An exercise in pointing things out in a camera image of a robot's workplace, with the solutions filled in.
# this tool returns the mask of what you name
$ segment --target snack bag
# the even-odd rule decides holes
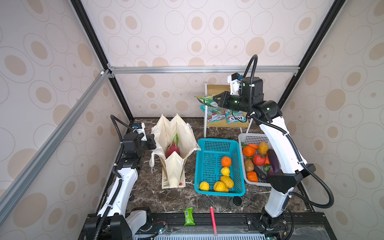
[[[205,112],[205,106],[201,106],[200,108]],[[223,119],[225,119],[225,115],[220,108],[208,107],[207,121],[209,123],[221,121]]]
[[[200,97],[195,96],[199,102],[201,102],[204,105],[207,105],[208,107],[218,107],[217,103],[213,100],[214,95],[206,96],[206,97]]]
[[[184,216],[185,216],[184,226],[195,225],[194,220],[193,220],[193,216],[192,216],[192,210],[193,210],[193,207],[189,207],[189,208],[184,210]]]
[[[228,124],[234,123],[234,122],[246,121],[245,116],[243,115],[242,111],[233,111],[233,110],[225,109],[225,116],[227,118]]]

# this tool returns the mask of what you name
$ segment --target black lid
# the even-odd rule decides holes
[[[234,203],[236,206],[240,206],[242,202],[243,202],[243,201],[241,200],[241,197],[238,197],[238,196],[233,197],[233,203]]]

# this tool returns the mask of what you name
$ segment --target blue plastic basket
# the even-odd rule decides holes
[[[197,151],[196,155],[196,171],[195,171],[195,190],[200,194],[215,196],[243,196],[245,194],[244,176],[241,167],[241,156],[239,144],[235,140],[201,138],[198,141],[201,151]],[[230,178],[234,182],[233,188],[229,189],[229,193],[215,192],[215,182],[220,181],[222,176],[220,170],[223,168],[221,159],[230,157],[232,164],[229,167],[231,173]],[[200,191],[201,182],[208,182],[209,191]]]

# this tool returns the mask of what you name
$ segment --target lemon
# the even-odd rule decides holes
[[[223,167],[222,169],[221,169],[221,174],[223,174],[224,176],[229,176],[229,173],[230,173],[231,171],[229,170],[229,167]]]
[[[228,176],[221,176],[220,181],[222,181],[227,188],[233,188],[235,185],[233,180]]]
[[[223,182],[216,182],[214,185],[215,192],[229,192],[229,189],[225,186]]]
[[[201,190],[201,191],[208,191],[208,190],[209,190],[209,184],[208,184],[208,182],[201,182],[201,183],[200,183],[200,190]]]

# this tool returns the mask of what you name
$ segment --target dragon fruit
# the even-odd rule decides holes
[[[166,158],[168,158],[173,152],[176,152],[177,154],[180,155],[180,150],[177,147],[178,143],[179,143],[179,136],[176,134],[175,137],[173,138],[172,143],[167,147]]]

